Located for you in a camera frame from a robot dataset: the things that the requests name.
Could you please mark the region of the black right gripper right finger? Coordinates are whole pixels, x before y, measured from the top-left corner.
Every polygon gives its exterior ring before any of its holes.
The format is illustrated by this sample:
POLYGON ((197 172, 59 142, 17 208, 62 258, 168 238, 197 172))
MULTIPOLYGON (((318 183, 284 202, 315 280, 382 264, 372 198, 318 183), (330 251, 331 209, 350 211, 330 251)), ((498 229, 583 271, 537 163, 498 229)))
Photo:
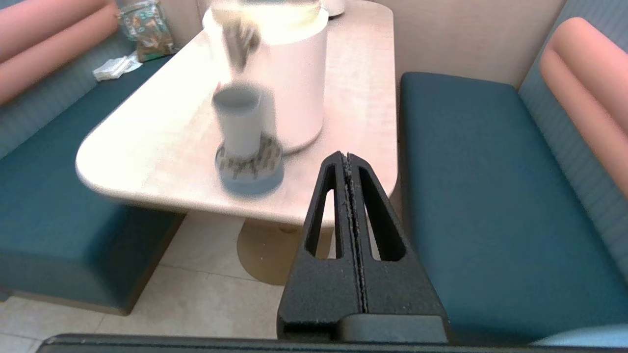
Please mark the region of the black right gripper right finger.
POLYGON ((359 313, 345 318, 345 339, 448 342, 448 318, 374 170, 348 154, 359 313))

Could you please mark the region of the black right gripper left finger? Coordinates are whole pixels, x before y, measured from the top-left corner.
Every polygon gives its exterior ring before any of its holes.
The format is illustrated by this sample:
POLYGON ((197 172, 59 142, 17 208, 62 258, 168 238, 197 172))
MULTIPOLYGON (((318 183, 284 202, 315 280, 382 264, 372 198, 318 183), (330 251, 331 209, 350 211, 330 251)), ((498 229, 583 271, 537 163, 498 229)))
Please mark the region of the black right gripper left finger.
POLYGON ((365 212, 358 208, 350 158, 334 152, 321 164, 277 311, 281 340, 329 341, 341 319, 367 308, 361 269, 367 235, 365 212), (335 259, 316 256, 328 192, 334 199, 335 259))

